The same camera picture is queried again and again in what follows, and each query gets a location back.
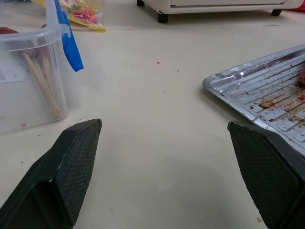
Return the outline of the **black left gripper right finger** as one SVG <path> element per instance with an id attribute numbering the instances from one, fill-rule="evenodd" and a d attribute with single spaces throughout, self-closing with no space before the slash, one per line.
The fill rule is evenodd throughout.
<path id="1" fill-rule="evenodd" d="M 305 227 L 305 158 L 279 134 L 230 121 L 246 188 L 269 229 Z"/>

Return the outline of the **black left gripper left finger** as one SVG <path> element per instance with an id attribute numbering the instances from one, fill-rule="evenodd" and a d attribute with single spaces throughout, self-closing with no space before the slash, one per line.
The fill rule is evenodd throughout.
<path id="1" fill-rule="evenodd" d="M 65 129 L 0 209 L 2 229 L 72 229 L 91 181 L 101 119 Z"/>

